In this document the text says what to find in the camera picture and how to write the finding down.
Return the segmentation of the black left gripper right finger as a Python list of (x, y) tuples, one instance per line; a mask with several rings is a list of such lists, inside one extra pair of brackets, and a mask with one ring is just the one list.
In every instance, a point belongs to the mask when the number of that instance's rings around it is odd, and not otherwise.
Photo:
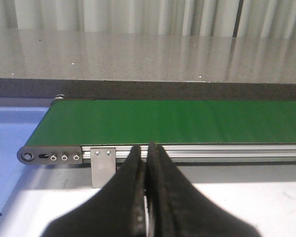
[(156, 143), (148, 147), (146, 190), (150, 237), (260, 236), (200, 193)]

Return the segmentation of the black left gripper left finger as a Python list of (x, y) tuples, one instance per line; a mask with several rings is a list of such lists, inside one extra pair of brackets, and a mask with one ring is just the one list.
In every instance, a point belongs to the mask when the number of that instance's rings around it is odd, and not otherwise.
[(145, 166), (133, 146), (116, 174), (87, 202), (52, 221), (44, 237), (144, 237)]

